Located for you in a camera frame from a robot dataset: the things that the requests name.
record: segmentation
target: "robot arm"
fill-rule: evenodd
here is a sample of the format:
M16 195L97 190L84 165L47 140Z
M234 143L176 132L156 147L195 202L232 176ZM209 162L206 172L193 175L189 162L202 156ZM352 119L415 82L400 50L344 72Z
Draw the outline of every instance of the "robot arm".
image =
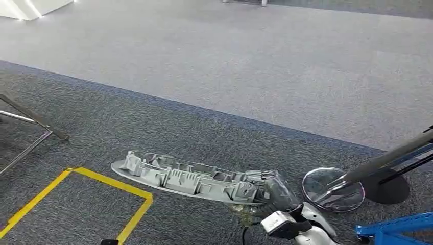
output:
M264 220L261 225L269 236L294 239L298 245L338 245L323 229L312 226L306 220L296 220L286 212L275 211Z

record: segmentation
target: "black stand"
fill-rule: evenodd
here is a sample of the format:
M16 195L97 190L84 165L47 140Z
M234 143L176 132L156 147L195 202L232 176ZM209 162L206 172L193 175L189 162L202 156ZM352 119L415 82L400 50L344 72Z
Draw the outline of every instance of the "black stand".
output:
M410 188L403 174L433 160L433 154L397 171L387 169L362 181L366 198L381 204L397 204L407 199Z

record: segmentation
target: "gray plastic part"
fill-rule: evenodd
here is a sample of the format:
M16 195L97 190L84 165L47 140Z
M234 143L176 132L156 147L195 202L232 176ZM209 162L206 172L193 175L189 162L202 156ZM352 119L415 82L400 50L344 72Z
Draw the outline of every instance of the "gray plastic part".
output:
M157 189L190 197L242 205L266 203L262 171L228 171L167 155L129 151L111 164L121 176Z

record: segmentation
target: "white robot part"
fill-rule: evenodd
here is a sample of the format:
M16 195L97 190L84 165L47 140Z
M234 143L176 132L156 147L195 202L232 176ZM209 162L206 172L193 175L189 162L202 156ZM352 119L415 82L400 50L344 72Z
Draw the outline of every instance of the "white robot part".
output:
M297 245L339 245L328 234L317 226L313 226L306 232L300 232L295 237Z

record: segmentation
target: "black cable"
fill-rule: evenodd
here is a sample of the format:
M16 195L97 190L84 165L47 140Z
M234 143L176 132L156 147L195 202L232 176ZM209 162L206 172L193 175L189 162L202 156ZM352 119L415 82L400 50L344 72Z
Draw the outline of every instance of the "black cable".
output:
M247 232L248 228L250 226L255 226L255 225L260 225L260 222L251 223L250 225L245 226L244 229L242 230L242 245L245 245L245 233Z

